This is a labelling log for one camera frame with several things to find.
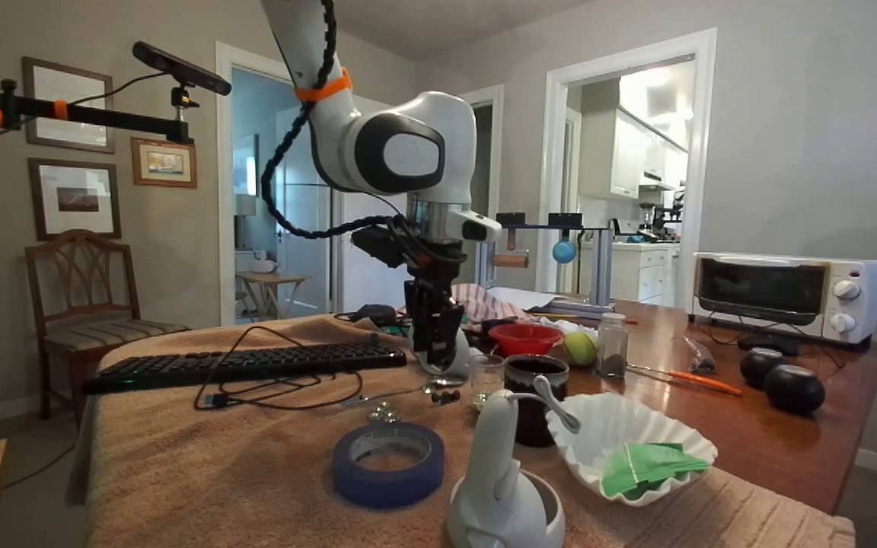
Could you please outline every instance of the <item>floor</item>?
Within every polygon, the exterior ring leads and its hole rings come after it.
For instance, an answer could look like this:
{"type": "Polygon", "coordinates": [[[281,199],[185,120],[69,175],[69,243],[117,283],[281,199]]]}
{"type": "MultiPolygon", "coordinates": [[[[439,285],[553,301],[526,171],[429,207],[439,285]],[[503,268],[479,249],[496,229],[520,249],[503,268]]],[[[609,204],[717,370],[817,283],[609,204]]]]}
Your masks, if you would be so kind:
{"type": "MultiPolygon", "coordinates": [[[[77,440],[69,415],[52,421],[2,421],[0,440],[9,440],[0,500],[0,548],[84,546],[84,508],[66,505],[65,500],[73,462],[69,449],[77,440]]],[[[851,473],[841,514],[856,521],[857,546],[877,546],[877,473],[851,473]]]]}

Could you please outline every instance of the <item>framed picture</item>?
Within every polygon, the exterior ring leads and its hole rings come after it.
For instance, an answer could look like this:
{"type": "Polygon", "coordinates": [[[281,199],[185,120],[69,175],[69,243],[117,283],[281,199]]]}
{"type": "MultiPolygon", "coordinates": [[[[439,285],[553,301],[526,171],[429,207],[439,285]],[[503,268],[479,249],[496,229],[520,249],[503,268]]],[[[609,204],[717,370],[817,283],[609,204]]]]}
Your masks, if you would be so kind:
{"type": "Polygon", "coordinates": [[[30,183],[39,242],[73,229],[122,236],[113,165],[30,158],[30,183]]]}
{"type": "MultiPolygon", "coordinates": [[[[106,111],[110,75],[20,59],[20,80],[28,97],[106,111]]],[[[28,143],[113,151],[113,136],[104,125],[30,120],[25,131],[28,143]]]]}
{"type": "Polygon", "coordinates": [[[196,146],[170,143],[170,139],[141,139],[134,136],[134,183],[138,187],[170,187],[170,188],[196,188],[196,146]]]}

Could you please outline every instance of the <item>red object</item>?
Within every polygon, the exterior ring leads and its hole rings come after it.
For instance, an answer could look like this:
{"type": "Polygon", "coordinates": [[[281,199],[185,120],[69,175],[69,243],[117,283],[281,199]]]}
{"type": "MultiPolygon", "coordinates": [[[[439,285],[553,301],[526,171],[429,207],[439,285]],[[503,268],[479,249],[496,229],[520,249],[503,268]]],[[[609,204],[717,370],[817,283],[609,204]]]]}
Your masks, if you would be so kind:
{"type": "Polygon", "coordinates": [[[490,337],[500,345],[500,355],[515,355],[515,353],[547,353],[562,337],[562,333],[537,323],[508,323],[494,327],[490,337]]]}

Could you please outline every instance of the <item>ceiling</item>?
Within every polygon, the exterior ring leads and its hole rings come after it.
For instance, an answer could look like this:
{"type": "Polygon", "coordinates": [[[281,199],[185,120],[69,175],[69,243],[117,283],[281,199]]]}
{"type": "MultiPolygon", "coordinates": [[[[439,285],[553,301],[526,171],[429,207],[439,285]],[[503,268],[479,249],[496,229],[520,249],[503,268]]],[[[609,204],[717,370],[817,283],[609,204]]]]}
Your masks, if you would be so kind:
{"type": "Polygon", "coordinates": [[[426,59],[464,44],[590,0],[341,0],[338,27],[401,59],[426,59]]]}

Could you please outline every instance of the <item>painter's tape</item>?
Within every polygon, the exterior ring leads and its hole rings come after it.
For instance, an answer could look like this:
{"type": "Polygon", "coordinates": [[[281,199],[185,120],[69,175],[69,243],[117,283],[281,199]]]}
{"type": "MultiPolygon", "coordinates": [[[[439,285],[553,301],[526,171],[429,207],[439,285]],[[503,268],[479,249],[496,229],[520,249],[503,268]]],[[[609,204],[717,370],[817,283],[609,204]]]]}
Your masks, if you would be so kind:
{"type": "Polygon", "coordinates": [[[417,423],[387,423],[346,434],[332,461],[335,489],[364,508],[401,508],[426,500],[441,484],[445,444],[417,423]],[[406,453],[411,466],[380,473],[362,466],[373,453],[406,453]]]}

